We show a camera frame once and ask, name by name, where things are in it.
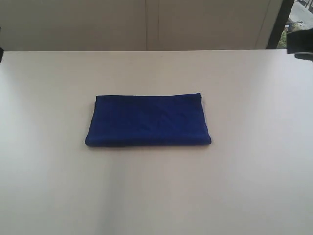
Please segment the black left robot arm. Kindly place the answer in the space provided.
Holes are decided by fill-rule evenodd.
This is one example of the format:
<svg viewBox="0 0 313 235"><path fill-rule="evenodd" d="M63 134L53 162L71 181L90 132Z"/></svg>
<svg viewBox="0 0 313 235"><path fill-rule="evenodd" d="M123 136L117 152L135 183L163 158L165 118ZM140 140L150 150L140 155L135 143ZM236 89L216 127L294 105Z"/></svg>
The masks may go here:
<svg viewBox="0 0 313 235"><path fill-rule="evenodd" d="M4 55L4 50L3 48L0 47L0 63L2 63L3 55Z"/></svg>

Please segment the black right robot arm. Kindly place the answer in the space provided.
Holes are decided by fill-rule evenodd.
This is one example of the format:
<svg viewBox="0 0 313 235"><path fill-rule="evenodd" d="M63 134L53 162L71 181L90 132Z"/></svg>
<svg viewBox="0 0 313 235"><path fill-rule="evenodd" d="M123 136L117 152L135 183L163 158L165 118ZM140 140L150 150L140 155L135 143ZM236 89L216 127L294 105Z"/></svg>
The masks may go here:
<svg viewBox="0 0 313 235"><path fill-rule="evenodd" d="M287 54L296 59L313 61L313 29L300 30L287 34Z"/></svg>

